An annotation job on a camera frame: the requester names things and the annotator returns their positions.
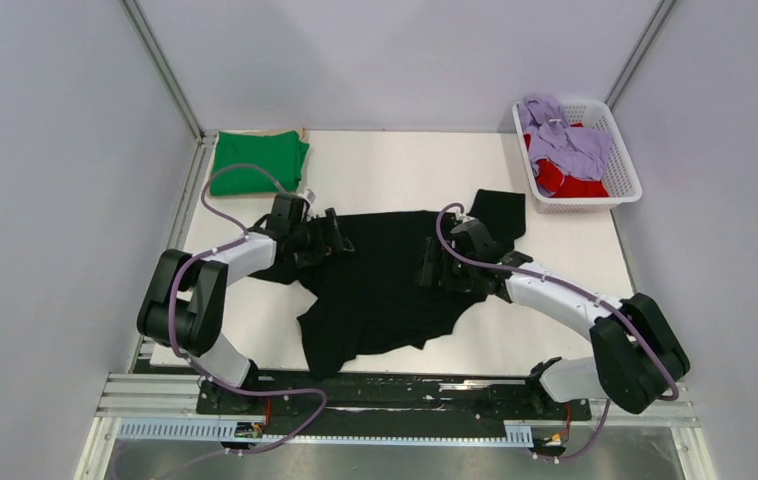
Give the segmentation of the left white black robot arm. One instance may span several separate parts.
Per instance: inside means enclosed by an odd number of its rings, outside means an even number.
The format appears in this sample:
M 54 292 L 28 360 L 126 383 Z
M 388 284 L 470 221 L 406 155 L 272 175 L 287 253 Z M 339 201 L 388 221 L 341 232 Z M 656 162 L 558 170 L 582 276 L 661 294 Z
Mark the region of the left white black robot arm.
M 261 400 L 257 365 L 241 354 L 222 332 L 230 285 L 289 260 L 297 268 L 354 252 L 334 209 L 309 215 L 310 203 L 279 193 L 271 210 L 239 238 L 198 254 L 177 249 L 158 259 L 140 307 L 138 332 L 169 347 L 210 384 L 223 389 L 223 400 L 238 413 L 253 411 Z

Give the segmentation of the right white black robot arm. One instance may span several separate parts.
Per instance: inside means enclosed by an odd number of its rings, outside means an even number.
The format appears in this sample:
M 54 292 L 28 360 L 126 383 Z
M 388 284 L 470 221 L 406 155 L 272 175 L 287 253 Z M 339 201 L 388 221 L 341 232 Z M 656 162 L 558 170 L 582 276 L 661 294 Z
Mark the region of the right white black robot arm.
M 675 388 L 691 362 L 650 296 L 603 295 L 551 274 L 532 257 L 495 241 L 480 221 L 452 220 L 425 241 L 417 281 L 426 287 L 485 296 L 530 308 L 588 341 L 591 355 L 555 357 L 530 372 L 526 403 L 551 417 L 574 400 L 608 399 L 640 414 Z

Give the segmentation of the black t shirt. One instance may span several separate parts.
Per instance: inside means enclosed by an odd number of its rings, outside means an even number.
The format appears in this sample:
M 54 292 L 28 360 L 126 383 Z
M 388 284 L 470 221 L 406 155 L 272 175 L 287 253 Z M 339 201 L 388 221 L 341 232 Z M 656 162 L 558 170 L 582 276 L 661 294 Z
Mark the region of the black t shirt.
M 304 268 L 278 256 L 272 267 L 256 273 L 262 281 L 297 282 L 315 296 L 297 317 L 314 380 L 335 376 L 359 355 L 421 349 L 427 341 L 451 334 L 465 311 L 485 301 L 480 293 L 417 284 L 436 218 L 428 210 L 342 216 L 340 228 L 353 252 Z

